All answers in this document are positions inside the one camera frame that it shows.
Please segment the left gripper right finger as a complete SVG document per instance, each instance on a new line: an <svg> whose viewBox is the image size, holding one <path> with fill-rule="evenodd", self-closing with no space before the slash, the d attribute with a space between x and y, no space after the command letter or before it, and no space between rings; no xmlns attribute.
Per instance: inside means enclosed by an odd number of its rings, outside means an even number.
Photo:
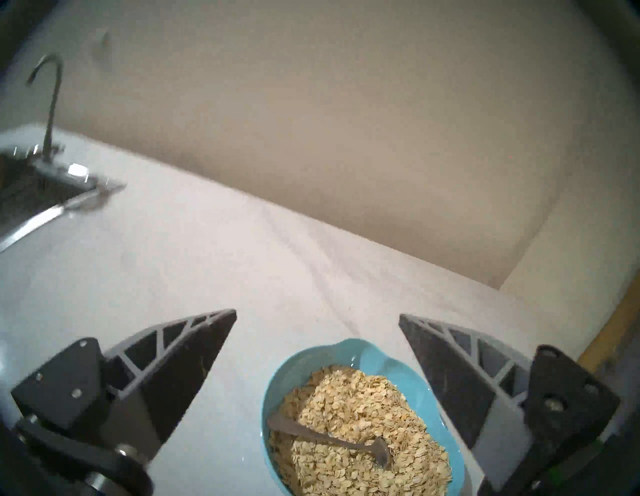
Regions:
<svg viewBox="0 0 640 496"><path fill-rule="evenodd" d="M554 494L600 451L620 397L550 344L534 357L485 333L407 313L401 328L484 473L479 494Z"/></svg>

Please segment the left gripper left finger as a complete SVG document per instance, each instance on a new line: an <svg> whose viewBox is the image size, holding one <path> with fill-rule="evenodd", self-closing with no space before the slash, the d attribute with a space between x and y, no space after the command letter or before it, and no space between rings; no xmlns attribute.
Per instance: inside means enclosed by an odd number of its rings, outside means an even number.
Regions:
<svg viewBox="0 0 640 496"><path fill-rule="evenodd" d="M11 388L22 417L70 439L154 458L203 386L234 309L148 327L107 351L82 337Z"/></svg>

